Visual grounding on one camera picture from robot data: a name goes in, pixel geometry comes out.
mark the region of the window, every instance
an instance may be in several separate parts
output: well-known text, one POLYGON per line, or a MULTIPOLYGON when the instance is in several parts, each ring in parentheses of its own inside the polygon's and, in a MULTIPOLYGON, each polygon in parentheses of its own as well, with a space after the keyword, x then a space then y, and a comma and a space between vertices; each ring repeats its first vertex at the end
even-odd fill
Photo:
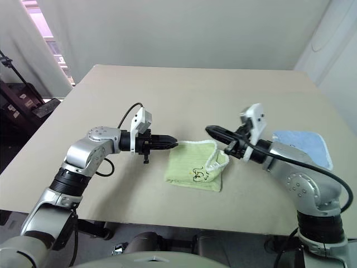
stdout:
POLYGON ((62 56, 62 53, 56 43, 52 32, 43 16, 40 7, 35 0, 22 0, 23 5, 25 6, 27 13, 32 18, 33 22, 35 23, 36 27, 38 28, 39 32, 41 33, 42 37, 44 38, 45 42, 49 46, 50 50, 52 51, 53 56, 55 57, 58 65, 68 78, 68 81, 75 86, 73 81, 71 72, 62 56))

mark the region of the table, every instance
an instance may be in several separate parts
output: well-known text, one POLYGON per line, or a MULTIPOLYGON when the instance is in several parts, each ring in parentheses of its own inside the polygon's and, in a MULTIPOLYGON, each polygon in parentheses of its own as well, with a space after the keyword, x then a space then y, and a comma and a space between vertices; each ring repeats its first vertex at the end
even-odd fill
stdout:
MULTIPOLYGON (((153 134, 193 141, 210 138, 207 125, 236 130, 240 111, 261 102, 268 122, 262 138, 271 139, 274 130, 320 133, 335 173, 357 193, 357 138, 304 73, 96 65, 1 174, 0 209, 29 212, 70 145, 94 126, 116 127, 135 102, 152 113, 153 134)), ((297 226, 287 193, 258 164, 231 157, 222 191, 214 193, 164 182, 168 155, 154 151, 148 165, 128 152, 109 156, 115 173, 92 178, 79 217, 274 235, 287 235, 297 226)), ((106 164, 100 167, 103 173, 106 164)), ((348 236, 357 237, 356 202, 342 218, 348 236)))

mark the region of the light green towel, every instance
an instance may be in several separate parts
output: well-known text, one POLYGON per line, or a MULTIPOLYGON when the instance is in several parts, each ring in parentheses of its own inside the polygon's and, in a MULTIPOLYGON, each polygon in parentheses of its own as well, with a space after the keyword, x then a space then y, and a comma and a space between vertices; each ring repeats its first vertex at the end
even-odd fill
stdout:
POLYGON ((221 172, 229 162, 216 141, 179 141, 170 150, 165 180, 173 185, 221 191, 221 172))

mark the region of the blue cloth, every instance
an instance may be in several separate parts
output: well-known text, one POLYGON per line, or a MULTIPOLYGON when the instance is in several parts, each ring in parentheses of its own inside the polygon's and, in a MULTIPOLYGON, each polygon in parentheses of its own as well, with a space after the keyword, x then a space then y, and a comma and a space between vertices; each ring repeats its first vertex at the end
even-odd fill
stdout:
POLYGON ((307 153, 319 166, 332 170, 334 167, 324 138, 308 131, 280 130, 273 133, 273 141, 293 146, 307 153))

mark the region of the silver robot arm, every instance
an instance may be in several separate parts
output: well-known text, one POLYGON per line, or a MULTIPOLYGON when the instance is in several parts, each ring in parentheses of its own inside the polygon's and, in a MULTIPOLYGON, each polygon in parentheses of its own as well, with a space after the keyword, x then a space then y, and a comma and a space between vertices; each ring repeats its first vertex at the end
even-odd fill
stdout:
POLYGON ((226 154, 262 164, 263 169, 287 190, 297 210, 298 237, 305 250, 337 259, 345 268, 352 267, 348 239, 344 235, 340 216, 340 183, 320 172, 264 154, 267 152, 326 170, 299 149, 279 142, 259 140, 266 126, 261 104, 244 110, 241 120, 243 124, 235 132, 219 126, 207 126, 206 131, 212 138, 228 145, 224 150, 226 154))
POLYGON ((131 132, 110 127, 94 127, 68 150, 51 185, 44 190, 21 229, 21 236, 0 245, 0 267, 40 267, 50 250, 65 247, 76 221, 85 188, 109 154, 121 151, 144 155, 150 150, 177 146, 167 135, 151 135, 151 114, 140 108, 131 132))

